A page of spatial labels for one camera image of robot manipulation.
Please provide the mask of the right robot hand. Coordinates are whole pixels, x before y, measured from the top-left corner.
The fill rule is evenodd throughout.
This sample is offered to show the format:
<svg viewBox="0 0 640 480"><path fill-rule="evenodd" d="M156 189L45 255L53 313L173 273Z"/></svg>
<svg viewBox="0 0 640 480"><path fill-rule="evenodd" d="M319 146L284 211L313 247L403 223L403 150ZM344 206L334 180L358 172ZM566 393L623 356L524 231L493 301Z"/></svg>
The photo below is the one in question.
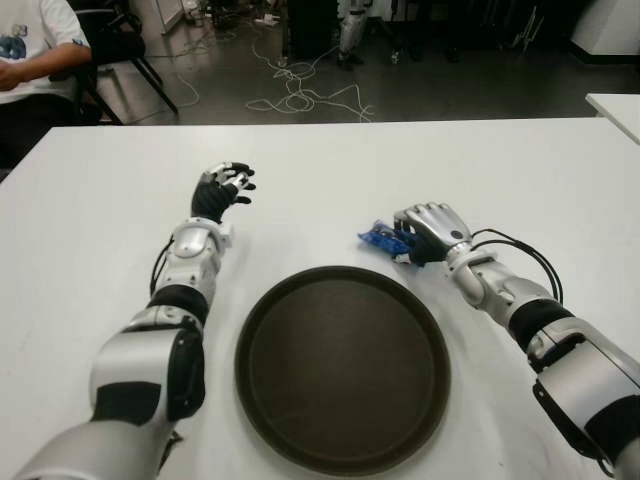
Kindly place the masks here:
<svg viewBox="0 0 640 480"><path fill-rule="evenodd" d="M408 235L407 254L398 257L413 265L450 262L471 250L472 234L447 204L416 204L394 213L394 228Z"/></svg>

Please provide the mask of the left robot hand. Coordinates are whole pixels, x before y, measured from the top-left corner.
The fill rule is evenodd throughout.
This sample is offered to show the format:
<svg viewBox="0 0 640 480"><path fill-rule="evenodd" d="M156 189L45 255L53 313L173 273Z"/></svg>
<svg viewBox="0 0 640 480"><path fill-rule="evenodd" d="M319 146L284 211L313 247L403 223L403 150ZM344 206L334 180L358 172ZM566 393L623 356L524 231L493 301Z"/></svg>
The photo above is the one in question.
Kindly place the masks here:
<svg viewBox="0 0 640 480"><path fill-rule="evenodd" d="M243 191L253 191L255 171L247 164L224 162L204 171L191 200L191 216L222 223L224 213L233 205L248 205L252 200Z"/></svg>

